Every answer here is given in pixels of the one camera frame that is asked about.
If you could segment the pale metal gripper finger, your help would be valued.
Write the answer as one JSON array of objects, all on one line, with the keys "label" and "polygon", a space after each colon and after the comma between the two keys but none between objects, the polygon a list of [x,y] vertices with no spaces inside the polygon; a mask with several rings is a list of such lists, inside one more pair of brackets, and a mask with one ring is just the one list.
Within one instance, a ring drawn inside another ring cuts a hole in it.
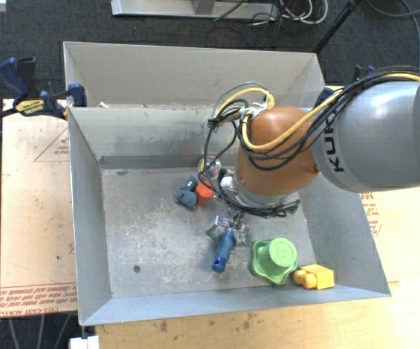
[{"label": "pale metal gripper finger", "polygon": [[250,227],[244,224],[238,224],[233,228],[235,237],[235,246],[249,246],[251,243]]},{"label": "pale metal gripper finger", "polygon": [[219,239],[229,228],[229,219],[216,215],[213,224],[206,230],[205,234],[212,239]]}]

